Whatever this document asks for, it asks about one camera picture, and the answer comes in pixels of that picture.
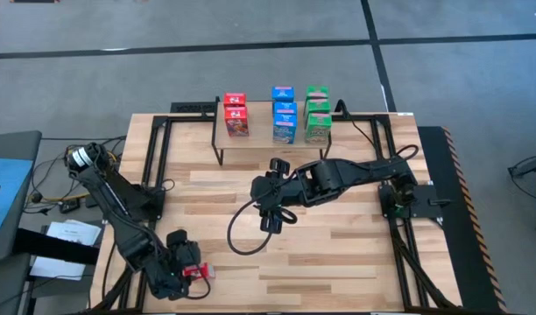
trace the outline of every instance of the wooden shelf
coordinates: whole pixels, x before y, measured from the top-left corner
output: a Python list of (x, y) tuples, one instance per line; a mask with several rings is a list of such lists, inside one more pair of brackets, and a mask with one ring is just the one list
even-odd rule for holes
[(247, 101), (249, 136), (229, 136), (225, 126), (225, 111), (222, 102), (217, 105), (217, 122), (215, 126), (215, 147), (228, 149), (327, 149), (327, 143), (305, 142), (305, 120), (303, 119), (304, 101), (297, 101), (297, 130), (293, 144), (274, 143), (272, 141), (273, 117), (271, 101)]

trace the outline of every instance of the gray floor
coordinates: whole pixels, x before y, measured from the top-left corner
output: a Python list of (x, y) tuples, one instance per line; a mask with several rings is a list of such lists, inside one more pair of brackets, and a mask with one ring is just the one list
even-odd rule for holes
[[(536, 1), (370, 0), (380, 38), (536, 32)], [(0, 53), (206, 45), (303, 39), (366, 39), (359, 1), (0, 0)], [(398, 111), (450, 128), (498, 280), (512, 312), (536, 314), (536, 200), (511, 185), (506, 167), (536, 154), (536, 40), (383, 46)], [(331, 87), (333, 102), (384, 111), (369, 46), (0, 60), (0, 133), (113, 137), (132, 113), (224, 91), (268, 99), (274, 84)], [(39, 161), (70, 142), (43, 142)], [(56, 168), (41, 191), (60, 195)], [(536, 178), (524, 185), (536, 193)], [(69, 215), (26, 215), (39, 228)], [(86, 294), (42, 299), (37, 314), (76, 312)]]

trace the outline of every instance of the paper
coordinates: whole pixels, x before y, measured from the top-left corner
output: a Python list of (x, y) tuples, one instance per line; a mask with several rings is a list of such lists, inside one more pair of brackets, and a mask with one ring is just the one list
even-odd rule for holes
[[(67, 220), (64, 223), (52, 222), (46, 235), (65, 241), (93, 246), (100, 233), (100, 227), (76, 220)], [(31, 276), (58, 277), (60, 279), (79, 281), (84, 270), (85, 265), (81, 263), (37, 257), (32, 265)]]
[(29, 160), (0, 158), (0, 227), (31, 167)]

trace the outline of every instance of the wooden table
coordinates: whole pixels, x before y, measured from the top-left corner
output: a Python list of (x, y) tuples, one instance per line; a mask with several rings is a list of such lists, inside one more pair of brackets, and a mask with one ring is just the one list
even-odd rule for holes
[[(152, 124), (151, 114), (132, 116), (123, 152), (121, 173), (139, 183)], [(397, 148), (420, 145), (412, 115), (390, 114)], [(366, 133), (366, 122), (357, 125)], [(173, 124), (166, 179), (176, 186), (167, 193), (157, 234), (164, 240), (177, 228), (200, 243), (202, 261), (215, 266), (209, 297), (191, 301), (157, 300), (147, 291), (145, 312), (367, 312), (403, 310), (389, 228), (381, 216), (377, 184), (349, 189), (340, 199), (309, 209), (296, 207), (299, 221), (286, 225), (268, 246), (252, 256), (239, 256), (226, 242), (227, 226), (235, 211), (250, 199), (250, 182), (268, 170), (270, 158), (289, 161), (292, 168), (319, 158), (317, 150), (228, 150), (220, 166), (211, 148), (211, 122)], [(381, 142), (386, 148), (384, 132)], [(373, 160), (375, 151), (351, 122), (335, 122), (329, 158)], [(157, 144), (155, 164), (159, 159)], [(423, 151), (408, 164), (417, 180), (430, 178)], [(242, 250), (255, 248), (264, 238), (260, 218), (252, 208), (236, 222), (233, 237)], [(460, 305), (443, 232), (427, 219), (413, 220), (424, 270), (445, 296)], [(112, 228), (106, 227), (95, 270), (91, 300), (101, 300), (104, 268), (112, 246)], [(117, 253), (111, 260), (106, 289), (120, 276), (124, 261)], [(418, 303), (413, 274), (407, 268), (412, 301)], [(135, 303), (138, 281), (132, 281), (128, 306)], [(191, 294), (205, 291), (202, 281), (192, 284)]]

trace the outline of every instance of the juice box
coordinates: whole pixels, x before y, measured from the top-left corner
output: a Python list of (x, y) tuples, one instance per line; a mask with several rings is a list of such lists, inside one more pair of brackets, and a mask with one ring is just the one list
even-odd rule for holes
[(307, 97), (305, 98), (305, 101), (312, 100), (312, 99), (320, 99), (320, 98), (330, 98), (328, 95), (328, 87), (326, 86), (308, 86), (307, 87)]
[(225, 108), (225, 125), (230, 137), (246, 137), (249, 135), (249, 123), (246, 107)]
[(311, 113), (330, 113), (330, 102), (327, 99), (313, 99), (306, 101), (303, 118), (307, 120), (307, 117)]
[(247, 94), (245, 93), (226, 93), (223, 96), (223, 107), (240, 107), (246, 106)]
[(297, 103), (293, 102), (282, 102), (278, 101), (274, 104), (273, 114), (288, 114), (288, 115), (297, 115)]
[(305, 141), (310, 144), (325, 144), (332, 127), (330, 114), (312, 113), (306, 121)]
[(296, 129), (296, 115), (276, 114), (274, 116), (273, 141), (279, 144), (293, 144)]
[(272, 116), (276, 102), (293, 102), (294, 96), (293, 87), (272, 87)]

